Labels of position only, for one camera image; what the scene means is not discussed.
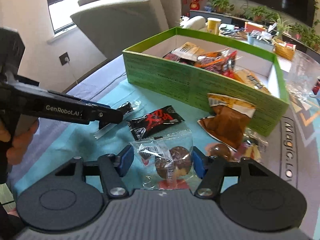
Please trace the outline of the person left hand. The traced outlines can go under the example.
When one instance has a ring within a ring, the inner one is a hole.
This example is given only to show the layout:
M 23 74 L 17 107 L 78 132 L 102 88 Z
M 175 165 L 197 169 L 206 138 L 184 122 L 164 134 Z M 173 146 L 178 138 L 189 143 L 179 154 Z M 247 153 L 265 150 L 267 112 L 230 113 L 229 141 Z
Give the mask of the person left hand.
M 7 150 L 7 159 L 10 165 L 18 165 L 21 163 L 28 146 L 32 142 L 34 134 L 39 127 L 39 120 L 37 119 L 25 133 L 19 136 L 14 136 L 12 146 Z

